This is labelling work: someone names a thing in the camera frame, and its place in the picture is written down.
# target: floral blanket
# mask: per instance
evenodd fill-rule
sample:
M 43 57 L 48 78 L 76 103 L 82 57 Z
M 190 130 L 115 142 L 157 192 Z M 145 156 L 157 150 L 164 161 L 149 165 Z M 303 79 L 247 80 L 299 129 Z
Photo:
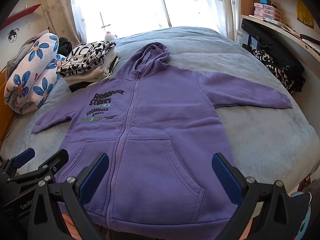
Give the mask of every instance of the floral blanket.
M 58 80 L 57 68 L 64 56 L 57 54 L 58 36 L 40 37 L 9 77 L 4 99 L 12 110 L 27 114 L 40 108 Z

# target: wooden headboard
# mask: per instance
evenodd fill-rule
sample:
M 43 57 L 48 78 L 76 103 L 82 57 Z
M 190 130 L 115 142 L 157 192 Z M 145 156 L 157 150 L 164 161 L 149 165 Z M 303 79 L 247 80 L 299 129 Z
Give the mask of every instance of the wooden headboard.
M 4 103 L 5 72 L 0 73 L 0 148 L 13 121 L 19 116 Z

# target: hoodie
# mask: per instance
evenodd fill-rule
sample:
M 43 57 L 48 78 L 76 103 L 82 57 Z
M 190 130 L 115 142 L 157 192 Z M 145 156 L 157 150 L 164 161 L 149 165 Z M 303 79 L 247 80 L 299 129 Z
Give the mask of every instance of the hoodie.
M 44 114 L 32 133 L 71 119 L 58 182 L 108 154 L 109 169 L 84 205 L 94 223 L 161 239 L 214 239 L 236 209 L 211 167 L 217 152 L 234 165 L 215 108 L 291 104 L 255 82 L 165 64 L 169 55 L 159 42 L 142 47 L 114 77 Z

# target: hood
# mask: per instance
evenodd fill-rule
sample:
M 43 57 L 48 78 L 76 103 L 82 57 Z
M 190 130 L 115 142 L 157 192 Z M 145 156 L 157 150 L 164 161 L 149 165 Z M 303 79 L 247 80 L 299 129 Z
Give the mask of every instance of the hood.
M 127 80 L 136 80 L 139 73 L 141 78 L 152 76 L 167 68 L 163 63 L 169 56 L 169 49 L 162 43 L 149 43 L 134 53 L 119 69 L 118 74 Z

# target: gray blanket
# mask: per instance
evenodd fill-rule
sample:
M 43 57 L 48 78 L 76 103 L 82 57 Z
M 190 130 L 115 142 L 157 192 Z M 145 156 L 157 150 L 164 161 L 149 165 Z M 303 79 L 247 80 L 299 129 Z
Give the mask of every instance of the gray blanket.
M 169 48 L 170 64 L 204 73 L 228 73 L 276 88 L 290 98 L 292 109 L 252 106 L 217 109 L 230 141 L 235 164 L 244 176 L 253 176 L 263 183 L 280 179 L 289 192 L 317 166 L 320 141 L 313 127 L 286 89 L 253 55 L 213 30 L 177 27 L 116 40 L 120 57 L 116 70 L 135 51 L 154 41 Z M 37 169 L 54 154 L 69 122 L 60 123 L 39 134 L 31 134 L 31 129 L 42 114 L 73 95 L 67 83 L 60 78 L 39 110 L 19 117 L 3 143 L 2 158 L 11 158 L 28 147 L 34 148 L 36 157 L 19 170 L 19 173 L 25 173 Z

